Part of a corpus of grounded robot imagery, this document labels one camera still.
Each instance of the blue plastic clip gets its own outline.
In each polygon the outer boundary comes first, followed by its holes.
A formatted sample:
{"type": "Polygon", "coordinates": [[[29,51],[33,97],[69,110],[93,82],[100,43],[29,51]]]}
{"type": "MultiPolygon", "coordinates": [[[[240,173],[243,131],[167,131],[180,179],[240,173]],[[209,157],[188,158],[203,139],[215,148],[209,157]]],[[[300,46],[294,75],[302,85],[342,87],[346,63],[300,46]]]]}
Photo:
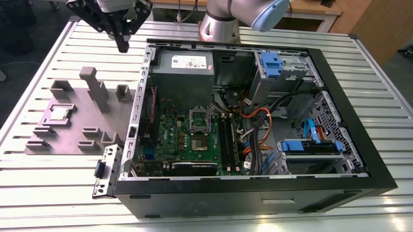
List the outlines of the blue plastic clip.
{"type": "Polygon", "coordinates": [[[311,132],[312,139],[315,140],[315,143],[319,144],[320,140],[319,140],[318,135],[316,135],[315,124],[314,124],[312,119],[310,119],[310,118],[304,121],[304,124],[303,124],[303,137],[304,138],[307,138],[308,129],[310,129],[310,132],[311,132]]]}
{"type": "Polygon", "coordinates": [[[299,140],[283,141],[282,151],[303,151],[302,142],[299,140]]]}
{"type": "Polygon", "coordinates": [[[338,150],[338,153],[342,152],[342,144],[339,141],[335,141],[335,147],[336,147],[336,150],[338,150]]]}
{"type": "Polygon", "coordinates": [[[260,52],[264,75],[267,78],[276,78],[282,73],[282,60],[274,52],[260,52]]]}

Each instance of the ram slot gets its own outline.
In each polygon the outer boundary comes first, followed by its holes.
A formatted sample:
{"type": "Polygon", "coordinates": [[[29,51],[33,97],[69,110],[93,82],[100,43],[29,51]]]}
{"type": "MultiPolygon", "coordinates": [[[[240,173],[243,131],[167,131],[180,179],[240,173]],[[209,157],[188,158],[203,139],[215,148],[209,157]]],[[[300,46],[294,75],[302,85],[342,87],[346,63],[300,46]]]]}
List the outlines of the ram slot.
{"type": "Polygon", "coordinates": [[[219,135],[219,147],[220,147],[220,161],[221,161],[221,169],[225,171],[228,165],[228,155],[225,149],[225,126],[224,126],[224,118],[219,118],[217,120],[217,135],[219,135]]]}
{"type": "Polygon", "coordinates": [[[233,142],[232,142],[232,126],[231,126],[231,118],[225,117],[224,119],[225,124],[225,150],[227,150],[227,156],[228,156],[228,162],[231,170],[235,170],[235,149],[233,149],[233,142]]]}

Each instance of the metal bracket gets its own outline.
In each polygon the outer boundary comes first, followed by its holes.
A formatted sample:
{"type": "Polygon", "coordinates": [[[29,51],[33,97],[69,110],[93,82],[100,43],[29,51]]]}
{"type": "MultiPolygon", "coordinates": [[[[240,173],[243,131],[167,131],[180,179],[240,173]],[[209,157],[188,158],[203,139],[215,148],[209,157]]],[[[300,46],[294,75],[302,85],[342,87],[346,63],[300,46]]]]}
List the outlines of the metal bracket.
{"type": "Polygon", "coordinates": [[[115,198],[115,185],[119,174],[120,158],[123,149],[119,145],[111,145],[104,148],[102,157],[96,164],[92,198],[115,198]]]}

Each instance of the power supply label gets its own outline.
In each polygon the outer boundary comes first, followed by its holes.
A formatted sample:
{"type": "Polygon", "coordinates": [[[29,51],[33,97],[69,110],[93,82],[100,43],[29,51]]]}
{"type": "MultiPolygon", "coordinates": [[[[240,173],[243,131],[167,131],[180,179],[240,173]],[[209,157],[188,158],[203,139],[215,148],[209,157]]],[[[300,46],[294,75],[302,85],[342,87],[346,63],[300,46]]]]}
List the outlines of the power supply label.
{"type": "Polygon", "coordinates": [[[196,56],[172,56],[171,67],[177,69],[205,69],[207,58],[196,56]]]}

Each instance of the floor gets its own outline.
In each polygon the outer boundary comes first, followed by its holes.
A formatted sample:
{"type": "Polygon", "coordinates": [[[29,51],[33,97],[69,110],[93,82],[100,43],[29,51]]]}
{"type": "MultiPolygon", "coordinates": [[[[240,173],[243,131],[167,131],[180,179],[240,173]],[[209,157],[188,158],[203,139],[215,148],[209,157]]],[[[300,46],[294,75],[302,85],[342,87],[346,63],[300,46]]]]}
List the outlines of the floor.
{"type": "MultiPolygon", "coordinates": [[[[38,65],[72,15],[64,4],[60,4],[60,10],[53,12],[48,2],[33,2],[34,5],[32,9],[37,18],[37,23],[26,28],[34,43],[33,51],[22,56],[12,56],[0,50],[0,70],[8,76],[6,80],[0,82],[0,127],[6,120],[37,71],[38,65]]],[[[153,17],[157,21],[172,21],[173,15],[175,12],[169,10],[156,10],[153,17]]],[[[196,22],[195,14],[187,22],[196,22]]],[[[402,53],[395,53],[389,63],[383,66],[383,70],[407,102],[413,104],[413,58],[403,58],[402,53]]]]}

